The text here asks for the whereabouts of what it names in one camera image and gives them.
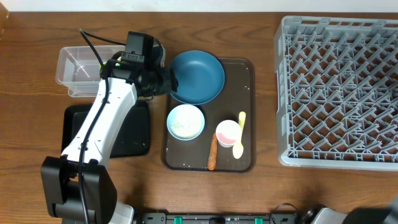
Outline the white pink cup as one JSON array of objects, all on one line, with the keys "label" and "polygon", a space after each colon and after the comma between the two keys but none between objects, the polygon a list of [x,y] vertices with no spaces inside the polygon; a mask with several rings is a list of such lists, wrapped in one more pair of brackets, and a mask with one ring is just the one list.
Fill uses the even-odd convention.
[{"label": "white pink cup", "polygon": [[224,120],[216,127],[216,138],[218,143],[225,148],[234,146],[241,140],[242,129],[233,120]]}]

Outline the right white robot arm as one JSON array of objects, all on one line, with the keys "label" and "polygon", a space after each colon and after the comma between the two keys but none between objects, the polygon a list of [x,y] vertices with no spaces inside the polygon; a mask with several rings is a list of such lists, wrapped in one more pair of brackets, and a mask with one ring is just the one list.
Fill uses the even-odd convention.
[{"label": "right white robot arm", "polygon": [[341,213],[318,204],[302,215],[299,224],[397,224],[397,198],[384,208],[355,208]]}]

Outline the yellow snack wrapper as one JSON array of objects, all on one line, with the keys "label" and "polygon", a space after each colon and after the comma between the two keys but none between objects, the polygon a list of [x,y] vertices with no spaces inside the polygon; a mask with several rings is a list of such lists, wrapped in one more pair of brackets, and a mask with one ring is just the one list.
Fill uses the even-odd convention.
[{"label": "yellow snack wrapper", "polygon": [[100,65],[100,68],[104,67],[110,67],[110,68],[119,68],[121,66],[121,61],[119,60],[108,60],[107,62],[103,62],[102,65]]}]

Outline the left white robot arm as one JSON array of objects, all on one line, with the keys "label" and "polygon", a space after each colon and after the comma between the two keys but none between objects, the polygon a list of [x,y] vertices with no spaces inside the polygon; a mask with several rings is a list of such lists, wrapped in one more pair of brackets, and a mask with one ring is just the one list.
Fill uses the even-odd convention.
[{"label": "left white robot arm", "polygon": [[41,167],[50,216],[85,223],[132,223],[132,206],[118,202],[109,174],[114,142],[139,96],[173,93],[174,71],[160,65],[109,59],[101,66],[97,96],[80,130],[60,157]]}]

